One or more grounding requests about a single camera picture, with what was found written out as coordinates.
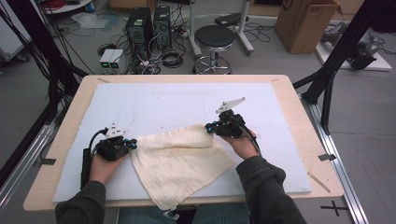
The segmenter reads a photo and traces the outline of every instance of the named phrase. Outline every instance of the cardboard box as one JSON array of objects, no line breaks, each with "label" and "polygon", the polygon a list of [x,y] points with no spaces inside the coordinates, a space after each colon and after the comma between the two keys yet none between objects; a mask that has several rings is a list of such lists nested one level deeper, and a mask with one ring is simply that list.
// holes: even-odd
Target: cardboard box
[{"label": "cardboard box", "polygon": [[289,53],[313,53],[337,8],[333,0],[284,0],[276,34]]},{"label": "cardboard box", "polygon": [[110,0],[111,8],[125,12],[134,7],[149,7],[153,12],[156,5],[156,0]]}]

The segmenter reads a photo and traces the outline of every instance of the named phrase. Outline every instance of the black metal pole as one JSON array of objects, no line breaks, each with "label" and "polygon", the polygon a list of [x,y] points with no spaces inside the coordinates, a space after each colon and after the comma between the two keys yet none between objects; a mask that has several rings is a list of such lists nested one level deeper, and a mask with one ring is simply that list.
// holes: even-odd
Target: black metal pole
[{"label": "black metal pole", "polygon": [[325,91],[321,125],[326,134],[330,134],[328,124],[334,77],[364,33],[384,10],[387,2],[388,0],[365,0],[337,45],[335,45],[325,64],[316,73],[293,84],[293,87],[297,89],[312,82],[308,91],[302,94],[303,100],[309,104],[316,104],[319,96]]}]

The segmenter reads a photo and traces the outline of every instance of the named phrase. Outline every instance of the folded cloth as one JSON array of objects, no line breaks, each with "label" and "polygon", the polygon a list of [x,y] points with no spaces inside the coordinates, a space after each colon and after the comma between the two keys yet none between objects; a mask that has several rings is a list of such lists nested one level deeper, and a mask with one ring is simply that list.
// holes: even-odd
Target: folded cloth
[{"label": "folded cloth", "polygon": [[151,200],[175,209],[210,184],[234,161],[203,125],[138,137],[132,162]]}]

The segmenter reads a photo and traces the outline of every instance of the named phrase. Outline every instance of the gray sweater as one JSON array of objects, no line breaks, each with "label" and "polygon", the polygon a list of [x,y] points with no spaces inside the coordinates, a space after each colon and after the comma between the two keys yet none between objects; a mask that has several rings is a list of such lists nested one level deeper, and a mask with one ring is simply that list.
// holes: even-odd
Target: gray sweater
[{"label": "gray sweater", "polygon": [[[306,223],[296,204],[283,190],[285,172],[262,157],[251,157],[236,167],[246,193],[247,208],[255,224]],[[72,199],[58,203],[59,224],[103,223],[105,186],[91,181]]]}]

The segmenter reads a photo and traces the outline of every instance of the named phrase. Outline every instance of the round stool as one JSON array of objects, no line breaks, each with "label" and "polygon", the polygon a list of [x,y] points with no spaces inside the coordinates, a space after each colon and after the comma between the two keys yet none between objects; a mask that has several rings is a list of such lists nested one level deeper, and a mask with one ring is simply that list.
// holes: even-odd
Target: round stool
[{"label": "round stool", "polygon": [[194,40],[200,49],[210,50],[210,56],[203,56],[195,62],[192,69],[196,74],[231,74],[230,64],[219,57],[218,51],[226,50],[235,41],[233,31],[219,25],[208,25],[199,28],[194,35]]}]

